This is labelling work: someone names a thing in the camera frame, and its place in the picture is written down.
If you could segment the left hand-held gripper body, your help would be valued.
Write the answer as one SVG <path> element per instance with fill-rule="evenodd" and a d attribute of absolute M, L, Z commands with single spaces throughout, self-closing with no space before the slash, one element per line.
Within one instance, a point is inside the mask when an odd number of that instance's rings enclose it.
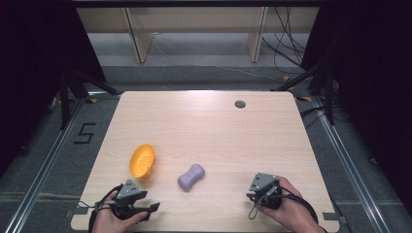
<path fill-rule="evenodd" d="M 141 189 L 134 181 L 127 180 L 114 198 L 113 212 L 115 216 L 119 219 L 128 219 L 138 213 L 145 212 L 145 208 L 135 207 L 134 203 L 146 196 L 146 190 Z"/>

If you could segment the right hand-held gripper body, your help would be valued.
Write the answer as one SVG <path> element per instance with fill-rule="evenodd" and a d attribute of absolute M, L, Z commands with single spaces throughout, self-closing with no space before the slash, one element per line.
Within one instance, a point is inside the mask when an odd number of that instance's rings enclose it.
<path fill-rule="evenodd" d="M 255 204 L 269 209 L 278 209 L 281 206 L 282 190 L 275 175 L 256 173 L 249 187 L 249 193 L 259 196 Z"/>

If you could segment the person's right hand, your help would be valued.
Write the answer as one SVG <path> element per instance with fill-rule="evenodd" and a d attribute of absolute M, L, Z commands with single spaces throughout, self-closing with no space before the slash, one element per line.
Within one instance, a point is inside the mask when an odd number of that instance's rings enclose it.
<path fill-rule="evenodd" d="M 293 233 L 325 233 L 310 212 L 294 200 L 284 198 L 277 210 L 266 207 L 260 207 L 259 210 Z"/>

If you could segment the person's left hand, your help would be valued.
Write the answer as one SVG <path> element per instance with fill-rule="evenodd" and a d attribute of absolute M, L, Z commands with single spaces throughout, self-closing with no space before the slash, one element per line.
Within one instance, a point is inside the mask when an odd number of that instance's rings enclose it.
<path fill-rule="evenodd" d="M 104 205 L 103 210 L 100 210 L 96 216 L 91 233 L 125 233 L 147 215 L 147 212 L 142 212 L 128 219 L 119 219 L 109 209 L 109 205 Z"/>

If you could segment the orange oval soap dish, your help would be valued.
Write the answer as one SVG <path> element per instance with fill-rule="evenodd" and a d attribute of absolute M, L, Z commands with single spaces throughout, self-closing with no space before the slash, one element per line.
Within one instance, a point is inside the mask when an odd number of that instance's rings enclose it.
<path fill-rule="evenodd" d="M 155 162 L 155 150 L 149 144 L 138 147 L 129 161 L 129 172 L 136 179 L 148 179 Z"/>

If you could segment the purple bone-shaped soap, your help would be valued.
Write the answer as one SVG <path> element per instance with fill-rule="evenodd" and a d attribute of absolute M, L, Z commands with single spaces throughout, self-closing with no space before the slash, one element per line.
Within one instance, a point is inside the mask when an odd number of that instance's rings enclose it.
<path fill-rule="evenodd" d="M 204 168 L 199 164 L 193 164 L 188 171 L 179 177 L 178 184 L 184 191 L 189 191 L 194 184 L 201 180 L 204 176 Z"/>

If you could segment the black tripod stand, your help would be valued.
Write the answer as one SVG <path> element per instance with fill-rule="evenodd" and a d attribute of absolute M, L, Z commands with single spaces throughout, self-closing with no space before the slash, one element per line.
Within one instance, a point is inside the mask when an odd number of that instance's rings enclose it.
<path fill-rule="evenodd" d="M 86 91 L 84 83 L 91 83 L 92 85 L 113 95 L 120 94 L 120 91 L 110 87 L 102 81 L 93 78 L 83 71 L 76 69 L 66 70 L 59 78 L 59 93 L 62 112 L 62 123 L 60 126 L 61 129 L 64 129 L 69 124 L 71 118 L 68 91 L 71 91 L 76 99 L 85 99 L 88 96 L 88 92 Z"/>
<path fill-rule="evenodd" d="M 333 59 L 324 56 L 312 68 L 298 75 L 296 78 L 286 82 L 279 87 L 274 88 L 274 91 L 286 91 L 294 87 L 298 83 L 303 82 L 307 78 L 312 77 L 308 91 L 311 95 L 319 95 L 323 90 L 326 94 L 325 113 L 328 122 L 333 125 L 332 113 L 332 90 L 333 90 L 333 75 L 332 75 Z"/>

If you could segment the dark curtain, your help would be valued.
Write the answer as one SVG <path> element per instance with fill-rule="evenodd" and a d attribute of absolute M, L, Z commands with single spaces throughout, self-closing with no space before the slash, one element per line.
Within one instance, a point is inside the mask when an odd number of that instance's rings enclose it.
<path fill-rule="evenodd" d="M 70 0 L 0 0 L 0 177 L 77 71 L 106 81 Z"/>
<path fill-rule="evenodd" d="M 412 0 L 326 0 L 302 67 L 320 61 L 334 38 L 340 101 L 412 214 Z"/>

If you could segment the aluminium floor rail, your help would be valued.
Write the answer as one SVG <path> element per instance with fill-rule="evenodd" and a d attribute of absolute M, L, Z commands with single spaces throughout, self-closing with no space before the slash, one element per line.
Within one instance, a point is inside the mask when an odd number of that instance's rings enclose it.
<path fill-rule="evenodd" d="M 356 196 L 353 201 L 337 202 L 334 195 L 330 195 L 334 208 L 338 210 L 341 205 L 361 205 L 362 212 L 367 216 L 375 233 L 393 233 L 338 131 L 326 118 L 326 104 L 318 96 L 296 97 L 296 101 L 312 105 L 310 109 L 301 113 L 303 120 L 310 114 L 316 115 L 311 122 L 305 124 L 305 129 L 309 134 L 315 155 L 320 161 L 324 179 L 334 176 L 334 179 L 326 182 L 327 190 L 331 191 L 331 186 L 336 185 L 335 190 L 341 195 L 346 191 Z"/>
<path fill-rule="evenodd" d="M 41 122 L 28 152 L 0 178 L 0 233 L 83 233 L 71 227 L 85 200 L 86 181 L 119 102 L 97 94 L 74 103 L 60 127 L 60 110 Z"/>

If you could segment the light wooden desk frame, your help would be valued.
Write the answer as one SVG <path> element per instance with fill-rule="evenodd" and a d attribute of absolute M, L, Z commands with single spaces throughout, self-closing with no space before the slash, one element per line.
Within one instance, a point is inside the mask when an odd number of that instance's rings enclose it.
<path fill-rule="evenodd" d="M 317 7 L 79 8 L 88 33 L 127 33 L 135 59 L 143 63 L 155 33 L 243 33 L 250 59 L 258 61 L 262 36 L 279 33 L 289 22 L 293 33 L 312 31 Z"/>

